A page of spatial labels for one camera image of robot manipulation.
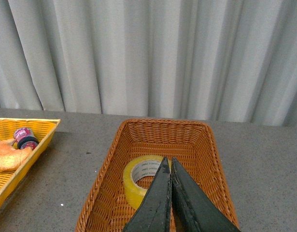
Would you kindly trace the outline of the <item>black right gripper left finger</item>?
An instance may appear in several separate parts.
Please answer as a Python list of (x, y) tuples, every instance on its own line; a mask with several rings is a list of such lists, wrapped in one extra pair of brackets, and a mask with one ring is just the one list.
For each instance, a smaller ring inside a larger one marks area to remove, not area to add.
[(140, 156), (123, 172), (128, 204), (136, 210), (124, 232), (168, 232), (172, 197), (171, 164), (166, 157)]

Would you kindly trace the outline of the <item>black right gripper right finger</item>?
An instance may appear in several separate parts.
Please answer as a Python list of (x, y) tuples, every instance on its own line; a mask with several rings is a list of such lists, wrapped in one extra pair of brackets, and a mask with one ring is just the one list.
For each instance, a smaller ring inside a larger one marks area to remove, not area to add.
[(238, 232), (176, 158), (171, 160), (172, 210), (178, 232)]

